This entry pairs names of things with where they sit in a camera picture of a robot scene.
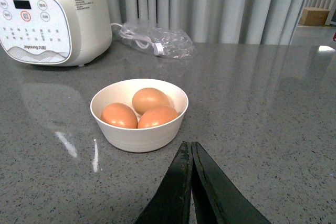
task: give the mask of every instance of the power cord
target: power cord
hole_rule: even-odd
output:
[[[118,23],[111,23],[112,26],[119,26],[123,28],[123,25]],[[151,38],[146,35],[136,34],[129,29],[120,29],[119,36],[123,39],[129,39],[135,41],[137,46],[141,49],[147,49],[149,46],[154,48],[154,54],[156,56],[163,55],[163,47],[161,43],[153,43]]]

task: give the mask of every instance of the button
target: button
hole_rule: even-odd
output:
[[[21,12],[21,18],[26,22],[29,22],[31,20],[31,16],[30,16],[29,12],[27,12],[25,10],[23,10]]]
[[[46,12],[42,12],[42,13],[41,13],[41,19],[42,19],[43,21],[45,21],[45,22],[48,22],[48,21],[50,20],[50,16],[49,16],[48,13],[46,13]]]
[[[5,0],[0,0],[0,6],[3,8],[3,9],[7,9],[8,8],[8,4]]]
[[[12,15],[7,10],[4,10],[3,15],[4,15],[5,19],[7,19],[7,20],[11,20],[12,19]]]
[[[48,8],[46,2],[44,2],[43,0],[40,0],[39,2],[37,2],[37,6],[41,10],[46,10]]]

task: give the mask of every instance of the brand logo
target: brand logo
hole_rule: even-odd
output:
[[[46,46],[26,46],[25,45],[25,49],[41,49],[41,50],[47,50],[47,47]]]

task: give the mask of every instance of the cardboard box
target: cardboard box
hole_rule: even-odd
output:
[[[305,7],[299,24],[306,26],[323,26],[326,23],[329,10],[316,7]]]

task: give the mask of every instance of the digital display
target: digital display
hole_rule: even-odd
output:
[[[30,2],[27,0],[13,0],[16,9],[31,9]]]

